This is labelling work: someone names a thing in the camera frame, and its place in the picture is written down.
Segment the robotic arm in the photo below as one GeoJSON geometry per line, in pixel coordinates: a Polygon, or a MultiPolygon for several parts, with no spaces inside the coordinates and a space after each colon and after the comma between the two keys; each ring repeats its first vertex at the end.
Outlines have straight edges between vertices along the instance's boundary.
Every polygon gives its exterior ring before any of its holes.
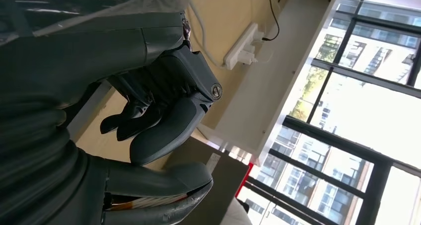
{"type": "Polygon", "coordinates": [[[203,199],[213,183],[203,164],[139,166],[184,142],[221,97],[203,56],[183,38],[183,19],[100,17],[0,47],[0,224],[169,225],[203,199]],[[57,129],[61,109],[104,79],[128,102],[101,132],[135,137],[132,163],[89,155],[57,129]],[[113,210],[139,199],[139,208],[113,210]]]}

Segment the electrical outlet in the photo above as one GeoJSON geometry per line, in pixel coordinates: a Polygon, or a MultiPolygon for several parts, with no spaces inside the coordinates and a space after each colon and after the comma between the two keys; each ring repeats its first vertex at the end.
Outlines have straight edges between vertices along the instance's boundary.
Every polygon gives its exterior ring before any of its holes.
{"type": "Polygon", "coordinates": [[[254,46],[252,46],[251,43],[254,40],[261,40],[262,37],[263,32],[258,31],[257,24],[251,23],[234,46],[229,50],[228,54],[225,55],[224,66],[231,70],[238,61],[248,65],[256,62],[254,46]]]}

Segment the beige wall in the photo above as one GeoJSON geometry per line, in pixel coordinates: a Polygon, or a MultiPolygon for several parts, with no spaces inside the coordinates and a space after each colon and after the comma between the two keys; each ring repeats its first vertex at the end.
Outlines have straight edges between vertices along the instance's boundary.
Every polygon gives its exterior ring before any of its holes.
{"type": "MultiPolygon", "coordinates": [[[[299,75],[295,72],[307,61],[332,4],[330,0],[288,0],[278,16],[279,37],[262,46],[262,53],[273,52],[272,58],[250,67],[215,127],[224,147],[236,146],[255,157],[270,148],[270,135],[274,139],[279,132],[272,133],[281,123],[281,110],[299,75]]],[[[271,29],[272,34],[276,31],[276,27],[271,29]]]]}
{"type": "MultiPolygon", "coordinates": [[[[193,0],[193,2],[204,21],[208,51],[220,65],[224,56],[251,22],[258,23],[261,31],[265,28],[269,31],[275,24],[269,0],[193,0]]],[[[282,0],[278,4],[278,0],[272,0],[275,15],[279,15],[285,2],[286,0],[282,0]]],[[[188,10],[188,18],[201,44],[202,32],[191,9],[188,10]]],[[[193,35],[191,38],[194,50],[201,50],[193,35]]],[[[222,99],[212,106],[202,120],[204,125],[214,129],[250,66],[237,64],[229,71],[213,65],[208,59],[207,62],[223,88],[222,99]]]]}

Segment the black window frame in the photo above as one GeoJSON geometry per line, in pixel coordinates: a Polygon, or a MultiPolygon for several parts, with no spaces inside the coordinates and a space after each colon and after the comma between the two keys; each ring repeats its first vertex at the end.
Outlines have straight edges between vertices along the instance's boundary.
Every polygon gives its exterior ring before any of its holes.
{"type": "MultiPolygon", "coordinates": [[[[356,224],[358,225],[374,225],[377,217],[377,213],[380,208],[380,201],[386,187],[386,182],[392,167],[396,167],[401,169],[409,174],[415,175],[421,178],[421,170],[411,166],[409,164],[403,163],[401,161],[395,160],[383,154],[380,154],[374,150],[371,150],[363,145],[360,145],[355,142],[351,142],[347,139],[334,135],[335,129],[333,133],[324,131],[322,128],[315,127],[310,124],[316,108],[323,104],[321,101],[321,97],[326,89],[326,85],[329,82],[329,79],[332,73],[337,73],[340,75],[344,75],[347,77],[352,77],[358,79],[364,83],[371,83],[375,84],[384,88],[388,88],[393,91],[397,91],[400,93],[404,93],[410,96],[414,96],[421,99],[421,90],[414,88],[415,82],[417,80],[418,73],[421,69],[421,46],[418,45],[417,51],[415,56],[412,59],[412,67],[407,72],[408,80],[406,84],[401,84],[398,82],[390,81],[387,79],[375,77],[373,75],[365,74],[364,72],[357,72],[351,68],[342,67],[339,65],[341,57],[345,52],[345,48],[348,45],[350,37],[358,25],[361,26],[372,26],[376,29],[387,30],[390,32],[397,32],[397,33],[404,33],[410,36],[415,35],[418,38],[421,38],[421,27],[413,26],[408,24],[403,24],[399,22],[393,22],[385,19],[379,19],[375,17],[370,17],[367,15],[359,14],[361,7],[365,3],[363,0],[356,1],[358,2],[355,12],[345,12],[337,10],[334,14],[334,20],[341,20],[343,22],[348,23],[349,25],[346,28],[346,33],[344,37],[341,39],[341,43],[339,47],[337,47],[337,52],[332,62],[326,62],[318,59],[314,59],[312,62],[312,66],[318,67],[321,69],[328,70],[327,76],[325,81],[319,91],[319,94],[316,98],[316,101],[313,104],[313,108],[306,120],[306,122],[300,121],[295,119],[291,116],[286,116],[283,121],[283,126],[286,126],[290,129],[295,130],[300,134],[304,134],[308,137],[314,138],[323,142],[331,147],[338,148],[342,151],[345,151],[351,155],[357,156],[362,160],[367,162],[373,163],[373,169],[371,172],[371,176],[368,181],[368,185],[365,189],[365,192],[357,190],[353,187],[353,184],[358,181],[359,177],[361,176],[358,171],[355,171],[352,175],[347,175],[349,177],[349,181],[339,181],[333,177],[330,177],[324,174],[317,169],[304,164],[298,160],[295,160],[287,155],[284,155],[274,149],[269,150],[269,154],[275,156],[281,160],[286,161],[287,163],[298,167],[304,170],[306,173],[310,173],[319,179],[323,179],[329,182],[331,185],[336,186],[342,191],[345,191],[346,194],[353,194],[357,197],[363,199],[360,212],[358,214],[356,224]]],[[[251,189],[253,192],[263,196],[264,198],[269,199],[271,202],[275,203],[278,207],[281,207],[294,215],[298,216],[301,219],[304,219],[306,222],[314,225],[335,225],[336,223],[329,220],[328,218],[324,217],[323,215],[317,213],[316,211],[311,210],[310,208],[306,207],[305,205],[300,204],[299,202],[295,201],[294,199],[288,197],[287,195],[271,188],[264,183],[252,178],[248,177],[246,180],[245,187],[251,189]]]]}

